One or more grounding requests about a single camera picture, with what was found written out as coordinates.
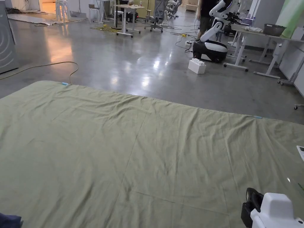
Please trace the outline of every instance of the gray bowl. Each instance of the gray bowl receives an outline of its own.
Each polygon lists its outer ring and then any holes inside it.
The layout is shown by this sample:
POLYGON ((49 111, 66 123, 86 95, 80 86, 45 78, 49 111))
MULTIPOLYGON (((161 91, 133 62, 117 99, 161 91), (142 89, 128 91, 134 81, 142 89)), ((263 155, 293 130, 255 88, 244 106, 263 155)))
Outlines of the gray bowl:
POLYGON ((286 27, 284 26, 265 24, 263 33, 271 36, 280 36, 285 29, 286 27))

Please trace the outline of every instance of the white desk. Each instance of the white desk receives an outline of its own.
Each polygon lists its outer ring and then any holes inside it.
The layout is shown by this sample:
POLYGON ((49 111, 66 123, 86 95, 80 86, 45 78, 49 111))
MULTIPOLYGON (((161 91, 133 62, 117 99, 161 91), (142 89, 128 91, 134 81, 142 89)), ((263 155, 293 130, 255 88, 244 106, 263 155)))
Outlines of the white desk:
POLYGON ((123 14, 123 32, 122 33, 121 32, 117 32, 116 35, 123 34, 123 35, 131 36, 131 38, 133 38, 133 34, 126 33, 126 32, 128 32, 128 30, 126 28, 126 15, 127 15, 128 12, 132 12, 133 13, 132 30, 129 31, 129 32, 133 33, 133 32, 136 31, 136 32, 138 32, 140 34, 140 30, 135 30, 135 12, 136 12, 137 9, 142 9, 144 7, 143 6, 128 5, 128 4, 114 5, 114 6, 117 6, 117 7, 125 9, 125 12, 123 14))
POLYGON ((235 50, 235 56, 237 55, 237 60, 236 60, 235 64, 224 63, 224 67, 226 67, 226 66, 238 67, 238 68, 245 69, 245 71, 247 72, 248 71, 247 67, 240 66, 240 60, 241 60, 241 57, 242 57, 242 54, 243 54, 243 51, 244 51, 244 48, 245 48, 245 45, 246 45, 247 36, 249 34, 266 36, 266 37, 268 37, 268 42, 267 42, 267 44, 264 48, 264 51, 263 51, 263 54, 260 57, 260 60, 259 61, 250 60, 250 61, 256 62, 256 63, 267 64, 267 65, 269 64, 269 68, 268 68, 266 73, 261 73, 261 72, 255 71, 254 74, 280 79, 280 77, 270 74, 272 68, 274 67, 276 61, 279 58, 279 55, 285 52, 285 50, 287 48, 287 44, 288 44, 289 41, 295 41, 295 42, 304 42, 304 41, 303 40, 293 40, 293 39, 286 38, 284 36, 270 36, 270 35, 266 35, 264 33, 246 31, 246 30, 244 30, 244 27, 245 26, 241 26, 241 25, 234 25, 234 24, 231 25, 232 30, 235 30, 235 31, 241 33, 244 36, 244 39, 242 41, 242 38, 240 37, 237 41, 237 47, 236 47, 236 50, 235 50), (262 60, 263 60, 263 58, 266 54, 266 51, 268 49, 268 46, 270 44, 271 39, 283 40, 283 43, 280 43, 280 45, 279 45, 280 48, 278 48, 278 50, 274 52, 274 56, 273 56, 273 59, 272 59, 271 63, 265 63, 262 60))

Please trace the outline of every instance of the green sheet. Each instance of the green sheet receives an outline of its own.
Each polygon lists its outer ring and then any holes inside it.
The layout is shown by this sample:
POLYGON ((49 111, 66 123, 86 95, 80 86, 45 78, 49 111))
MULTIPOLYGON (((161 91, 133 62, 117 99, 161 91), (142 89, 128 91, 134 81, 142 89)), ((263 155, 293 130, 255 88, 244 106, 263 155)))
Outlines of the green sheet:
POLYGON ((304 218, 303 125, 51 81, 0 109, 0 212, 24 228, 244 228, 247 187, 304 218))

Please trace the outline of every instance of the yellow cable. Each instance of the yellow cable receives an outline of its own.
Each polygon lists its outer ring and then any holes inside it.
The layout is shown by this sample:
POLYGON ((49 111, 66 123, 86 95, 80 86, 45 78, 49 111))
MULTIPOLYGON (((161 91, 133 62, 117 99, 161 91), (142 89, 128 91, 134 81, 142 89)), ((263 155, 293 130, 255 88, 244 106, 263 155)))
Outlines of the yellow cable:
POLYGON ((28 70, 28 69, 31 69, 31 68, 50 66, 50 65, 60 64, 60 63, 75 63, 75 64, 77 65, 77 69, 76 69, 75 71, 73 71, 73 72, 70 74, 70 76, 69 76, 70 84, 72 84, 71 75, 74 74, 74 73, 75 73, 76 71, 78 71, 78 69, 79 69, 78 64, 77 64, 76 62, 72 62, 72 61, 63 61, 63 62, 58 62, 58 63, 50 63, 50 64, 45 64, 45 65, 39 65, 39 66, 29 67, 29 68, 26 68, 26 69, 24 69, 24 70, 22 70, 22 71, 19 71, 19 72, 17 72, 17 73, 14 73, 14 74, 11 74, 11 75, 9 75, 9 76, 6 76, 6 77, 4 77, 4 78, 0 78, 0 80, 5 79, 5 78, 12 77, 12 76, 14 76, 14 75, 16 75, 16 74, 19 74, 19 73, 21 73, 21 72, 23 72, 23 71, 26 71, 26 70, 28 70))

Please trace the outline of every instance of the power strip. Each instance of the power strip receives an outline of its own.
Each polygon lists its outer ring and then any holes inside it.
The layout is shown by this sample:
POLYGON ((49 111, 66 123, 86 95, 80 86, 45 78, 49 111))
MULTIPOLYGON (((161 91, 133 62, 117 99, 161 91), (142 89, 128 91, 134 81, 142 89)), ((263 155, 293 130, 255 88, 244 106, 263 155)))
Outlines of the power strip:
POLYGON ((167 24, 163 24, 163 23, 161 23, 161 27, 163 27, 163 28, 167 28, 167 27, 169 27, 167 24))
POLYGON ((187 40, 185 47, 190 48, 190 46, 192 45, 192 41, 191 40, 187 40))

